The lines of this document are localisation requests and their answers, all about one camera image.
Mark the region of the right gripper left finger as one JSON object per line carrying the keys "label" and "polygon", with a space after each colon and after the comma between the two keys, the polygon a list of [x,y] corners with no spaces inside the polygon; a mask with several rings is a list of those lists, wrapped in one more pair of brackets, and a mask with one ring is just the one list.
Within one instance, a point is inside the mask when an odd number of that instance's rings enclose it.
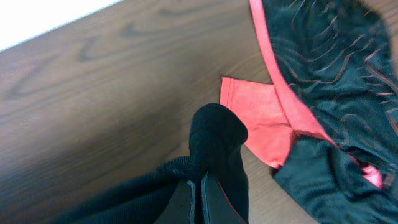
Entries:
{"label": "right gripper left finger", "polygon": [[195,190],[193,182],[181,181],[154,224],[194,224]]}

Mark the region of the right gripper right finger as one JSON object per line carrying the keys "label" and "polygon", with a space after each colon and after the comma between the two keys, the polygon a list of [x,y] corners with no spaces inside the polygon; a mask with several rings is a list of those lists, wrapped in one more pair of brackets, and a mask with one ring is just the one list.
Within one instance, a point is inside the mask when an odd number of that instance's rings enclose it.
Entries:
{"label": "right gripper right finger", "polygon": [[206,174],[202,179],[201,199],[205,224],[245,224],[215,176]]}

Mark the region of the black t-shirt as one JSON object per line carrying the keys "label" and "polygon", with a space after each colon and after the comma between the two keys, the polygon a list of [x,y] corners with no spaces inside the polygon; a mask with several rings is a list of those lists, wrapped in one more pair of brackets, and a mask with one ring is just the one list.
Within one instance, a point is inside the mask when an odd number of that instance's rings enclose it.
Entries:
{"label": "black t-shirt", "polygon": [[55,219],[55,223],[154,223],[181,181],[195,184],[195,223],[203,222],[201,181],[216,177],[233,208],[248,222],[248,178],[241,146],[248,131],[227,107],[210,103],[192,119],[189,155],[160,165],[156,171],[97,195]]}

